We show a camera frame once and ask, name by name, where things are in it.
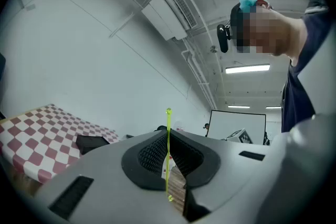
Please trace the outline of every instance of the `air vent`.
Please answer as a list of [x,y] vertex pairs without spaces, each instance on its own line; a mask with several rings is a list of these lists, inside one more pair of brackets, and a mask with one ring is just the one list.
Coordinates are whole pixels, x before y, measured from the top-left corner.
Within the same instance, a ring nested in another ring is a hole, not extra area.
[[183,16],[187,20],[188,24],[190,25],[190,28],[194,28],[197,26],[197,22],[195,20],[194,15],[191,13],[188,5],[184,0],[174,0],[178,6],[178,8],[181,10]]

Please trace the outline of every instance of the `black slot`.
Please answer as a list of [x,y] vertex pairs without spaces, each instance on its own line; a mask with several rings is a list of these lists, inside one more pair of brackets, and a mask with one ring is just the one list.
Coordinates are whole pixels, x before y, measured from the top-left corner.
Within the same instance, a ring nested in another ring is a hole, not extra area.
[[49,206],[49,209],[60,217],[68,220],[84,194],[92,184],[93,179],[85,176],[77,177]]
[[262,161],[265,158],[263,154],[253,153],[249,151],[242,151],[239,154],[240,156],[247,157],[250,159],[256,159],[257,161]]

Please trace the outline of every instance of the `blue hair cap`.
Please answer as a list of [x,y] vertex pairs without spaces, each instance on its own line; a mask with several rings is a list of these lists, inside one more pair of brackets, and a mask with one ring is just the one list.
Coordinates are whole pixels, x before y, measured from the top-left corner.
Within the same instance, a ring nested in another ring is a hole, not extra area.
[[257,3],[257,0],[239,0],[240,6],[242,12],[250,12],[250,8],[255,6]]

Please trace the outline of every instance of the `dark blue shirt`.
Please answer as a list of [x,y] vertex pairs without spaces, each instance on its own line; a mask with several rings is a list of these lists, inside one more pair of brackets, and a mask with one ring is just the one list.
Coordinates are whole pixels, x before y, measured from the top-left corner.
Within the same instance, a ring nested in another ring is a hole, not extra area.
[[307,28],[307,40],[295,67],[289,64],[288,79],[282,95],[282,132],[289,132],[297,123],[315,114],[315,110],[298,79],[298,74],[324,42],[331,26],[328,12],[303,16]]

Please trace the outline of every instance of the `fluorescent light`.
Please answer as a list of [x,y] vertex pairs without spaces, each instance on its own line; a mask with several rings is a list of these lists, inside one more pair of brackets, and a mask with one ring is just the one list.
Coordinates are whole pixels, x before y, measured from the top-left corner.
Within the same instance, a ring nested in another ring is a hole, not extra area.
[[243,66],[243,67],[228,67],[225,68],[227,74],[242,73],[242,72],[254,72],[254,71],[267,71],[270,65],[255,65],[255,66]]
[[232,109],[249,109],[250,106],[246,106],[246,105],[228,105],[228,108],[232,108]]

